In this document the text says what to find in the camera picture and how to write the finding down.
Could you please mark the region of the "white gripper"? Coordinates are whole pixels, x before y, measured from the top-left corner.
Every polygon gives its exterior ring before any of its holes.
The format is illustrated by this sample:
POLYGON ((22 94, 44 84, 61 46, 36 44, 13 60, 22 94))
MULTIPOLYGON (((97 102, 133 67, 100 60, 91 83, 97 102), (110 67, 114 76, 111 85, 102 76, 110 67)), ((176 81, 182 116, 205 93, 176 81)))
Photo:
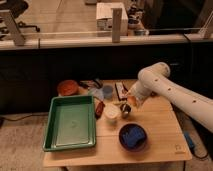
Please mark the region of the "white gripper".
POLYGON ((149 89, 142 85, 139 81, 136 81, 129 89, 127 96, 132 95, 136 98, 137 105, 139 107, 149 96, 149 89))

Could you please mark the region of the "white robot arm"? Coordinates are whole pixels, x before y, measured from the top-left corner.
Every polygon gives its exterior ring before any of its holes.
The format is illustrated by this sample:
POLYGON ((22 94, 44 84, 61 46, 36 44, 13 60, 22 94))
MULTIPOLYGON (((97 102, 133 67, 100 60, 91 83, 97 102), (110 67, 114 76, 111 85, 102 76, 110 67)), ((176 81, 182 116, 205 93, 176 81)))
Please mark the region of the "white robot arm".
POLYGON ((177 85, 168 79, 169 76, 170 67, 166 63, 155 63, 139 71, 128 93, 143 103, 155 92, 213 133, 213 100, 177 85))

